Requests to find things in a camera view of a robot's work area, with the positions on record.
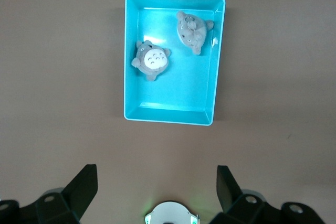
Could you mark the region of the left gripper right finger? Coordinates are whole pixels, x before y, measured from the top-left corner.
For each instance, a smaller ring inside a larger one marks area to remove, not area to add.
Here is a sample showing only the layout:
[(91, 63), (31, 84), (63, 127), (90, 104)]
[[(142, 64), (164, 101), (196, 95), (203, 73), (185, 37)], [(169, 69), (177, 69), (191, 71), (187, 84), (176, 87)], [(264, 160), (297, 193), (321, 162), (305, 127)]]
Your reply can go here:
[(242, 191), (228, 166), (219, 165), (216, 192), (222, 212), (210, 223), (323, 223), (309, 206), (285, 202), (277, 209), (257, 196)]

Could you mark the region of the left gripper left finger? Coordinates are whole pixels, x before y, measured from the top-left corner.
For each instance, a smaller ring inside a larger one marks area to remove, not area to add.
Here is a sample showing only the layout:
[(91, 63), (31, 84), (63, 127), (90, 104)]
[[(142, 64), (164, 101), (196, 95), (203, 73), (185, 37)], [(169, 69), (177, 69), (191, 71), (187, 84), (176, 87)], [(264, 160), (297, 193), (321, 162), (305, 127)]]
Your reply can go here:
[(27, 206), (2, 200), (1, 223), (79, 223), (97, 192), (97, 166), (87, 164), (60, 192), (46, 193)]

